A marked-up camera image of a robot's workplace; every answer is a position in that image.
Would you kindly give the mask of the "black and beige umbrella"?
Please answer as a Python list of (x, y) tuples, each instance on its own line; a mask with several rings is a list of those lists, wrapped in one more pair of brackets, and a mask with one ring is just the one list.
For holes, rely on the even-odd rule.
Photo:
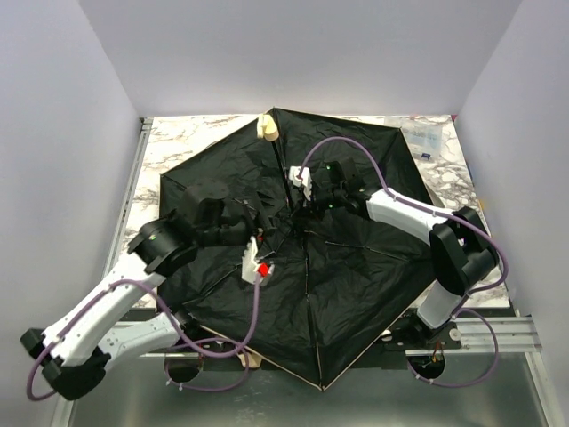
[(272, 109), (276, 144), (247, 124), (160, 178), (161, 214), (186, 187), (205, 179), (235, 197), (251, 187), (268, 197), (276, 230), (260, 253), (276, 266), (260, 291), (260, 314), (249, 348), (320, 389), (328, 389), (434, 278), (429, 247), (387, 224), (343, 208), (322, 217), (293, 214), (299, 194), (285, 180), (294, 165), (329, 181), (325, 165), (352, 159), (367, 185), (385, 180), (421, 202), (429, 194), (402, 132), (287, 109)]

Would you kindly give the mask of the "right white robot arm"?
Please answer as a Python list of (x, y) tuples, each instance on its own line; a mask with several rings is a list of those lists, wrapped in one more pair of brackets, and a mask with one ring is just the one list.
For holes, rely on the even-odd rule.
[(352, 159), (325, 165), (329, 181), (303, 178), (307, 206), (324, 211), (342, 207), (365, 220), (384, 223), (429, 246), (435, 282), (417, 309), (430, 330), (438, 329), (459, 309), (467, 293), (498, 266), (499, 255), (485, 237), (477, 211), (440, 208), (406, 197), (380, 184), (367, 185)]

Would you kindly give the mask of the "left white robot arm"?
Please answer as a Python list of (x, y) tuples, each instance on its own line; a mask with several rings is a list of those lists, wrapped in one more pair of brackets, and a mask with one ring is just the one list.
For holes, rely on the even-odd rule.
[[(118, 363), (153, 350), (190, 348), (202, 357), (224, 359), (245, 354), (259, 316), (260, 289), (275, 266), (258, 250), (275, 227), (268, 197), (247, 187), (235, 197), (222, 182), (197, 181), (178, 204), (141, 226), (109, 273), (68, 314), (45, 329), (30, 328), (20, 343), (34, 360), (26, 393), (31, 401), (59, 395), (82, 398)], [(208, 247), (241, 246), (240, 278), (253, 286), (252, 320), (233, 350), (206, 349), (210, 339), (193, 341), (156, 288)]]

